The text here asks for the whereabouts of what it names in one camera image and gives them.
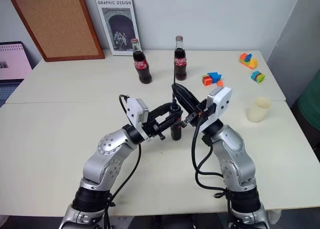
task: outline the black and white photo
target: black and white photo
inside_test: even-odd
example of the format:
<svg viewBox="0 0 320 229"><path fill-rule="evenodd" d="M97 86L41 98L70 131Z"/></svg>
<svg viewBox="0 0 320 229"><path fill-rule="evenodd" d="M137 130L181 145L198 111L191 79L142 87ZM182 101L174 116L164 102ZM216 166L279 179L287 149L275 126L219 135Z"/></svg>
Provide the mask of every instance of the black and white photo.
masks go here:
<svg viewBox="0 0 320 229"><path fill-rule="evenodd" d="M113 55L132 55L132 38L139 39L132 0L95 0Z"/></svg>

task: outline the colorful block stack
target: colorful block stack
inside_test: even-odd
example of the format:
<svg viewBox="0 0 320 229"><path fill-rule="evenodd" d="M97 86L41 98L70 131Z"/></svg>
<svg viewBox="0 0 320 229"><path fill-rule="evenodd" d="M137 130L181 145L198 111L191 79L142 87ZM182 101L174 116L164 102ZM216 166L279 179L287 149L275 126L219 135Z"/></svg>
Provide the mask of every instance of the colorful block stack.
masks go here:
<svg viewBox="0 0 320 229"><path fill-rule="evenodd" d="M213 83L216 83L219 87L223 87L224 83L221 80L221 74L217 72L208 72L208 74L202 76L202 83L205 86L210 86Z"/></svg>
<svg viewBox="0 0 320 229"><path fill-rule="evenodd" d="M256 83L261 83L265 79L265 77L266 76L258 70L254 71L251 75L251 79L254 80Z"/></svg>
<svg viewBox="0 0 320 229"><path fill-rule="evenodd" d="M258 66L258 60L256 58L251 59L252 54L242 53L239 62L248 68L255 69Z"/></svg>

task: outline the white table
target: white table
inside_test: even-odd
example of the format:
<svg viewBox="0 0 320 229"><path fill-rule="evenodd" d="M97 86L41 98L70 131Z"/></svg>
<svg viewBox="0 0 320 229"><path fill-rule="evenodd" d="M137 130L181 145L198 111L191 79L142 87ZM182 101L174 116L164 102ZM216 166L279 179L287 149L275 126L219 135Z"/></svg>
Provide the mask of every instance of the white table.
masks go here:
<svg viewBox="0 0 320 229"><path fill-rule="evenodd" d="M255 70L266 76L261 84L251 79L255 70L240 64L243 51L187 51L187 79L180 83L202 98L213 88L203 86L202 75L218 72L224 85L233 89L233 98L252 100L264 96L272 101L286 100L261 53L250 52L258 59ZM106 58L101 60L40 61L7 103L114 102L118 94L131 94L158 105L153 99L156 92L167 98L172 94L172 50L145 51L153 79L147 85L139 81L131 56L104 53Z"/></svg>
<svg viewBox="0 0 320 229"><path fill-rule="evenodd" d="M170 95L160 94L157 105L165 99ZM63 216L78 189L84 163L100 138L127 123L117 100L12 103L0 108L0 125L4 128L0 130L0 214ZM221 120L244 138L256 165L258 191L265 208L320 206L320 164L287 104L273 101L269 115L259 123L247 120L246 107L244 101L232 100ZM195 182L193 132L194 128L188 126L182 140L172 141L167 130L166 140L154 138L143 143L140 165L115 199L116 207L110 214L226 211L224 198L213 198L214 191L202 189ZM114 189L133 168L137 152L125 160ZM199 137L198 162L207 152ZM203 169L219 171L216 157L212 156ZM219 177L208 176L201 181L224 186Z"/></svg>

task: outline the pink calendar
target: pink calendar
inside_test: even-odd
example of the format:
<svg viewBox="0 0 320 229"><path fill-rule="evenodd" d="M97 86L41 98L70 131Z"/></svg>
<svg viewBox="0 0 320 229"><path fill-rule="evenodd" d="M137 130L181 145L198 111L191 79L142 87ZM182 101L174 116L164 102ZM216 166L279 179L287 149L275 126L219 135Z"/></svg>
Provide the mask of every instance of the pink calendar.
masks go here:
<svg viewBox="0 0 320 229"><path fill-rule="evenodd" d="M0 43L0 80L24 79L31 71L21 42Z"/></svg>

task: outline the orange block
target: orange block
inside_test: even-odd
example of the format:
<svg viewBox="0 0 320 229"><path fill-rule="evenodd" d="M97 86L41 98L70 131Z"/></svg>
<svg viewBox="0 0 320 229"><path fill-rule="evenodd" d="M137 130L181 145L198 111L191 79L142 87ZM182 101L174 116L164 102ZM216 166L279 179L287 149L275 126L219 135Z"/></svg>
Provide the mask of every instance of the orange block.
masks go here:
<svg viewBox="0 0 320 229"><path fill-rule="evenodd" d="M202 77L202 83L205 86L210 86L212 84L212 78L209 75L204 76L204 77Z"/></svg>
<svg viewBox="0 0 320 229"><path fill-rule="evenodd" d="M247 54L246 53L242 53L241 55L240 55L240 60L245 60L246 59L246 56L247 56Z"/></svg>
<svg viewBox="0 0 320 229"><path fill-rule="evenodd" d="M218 80L217 83L216 83L216 85L217 85L218 87L223 87L223 86L224 86L224 82L223 82L222 80Z"/></svg>

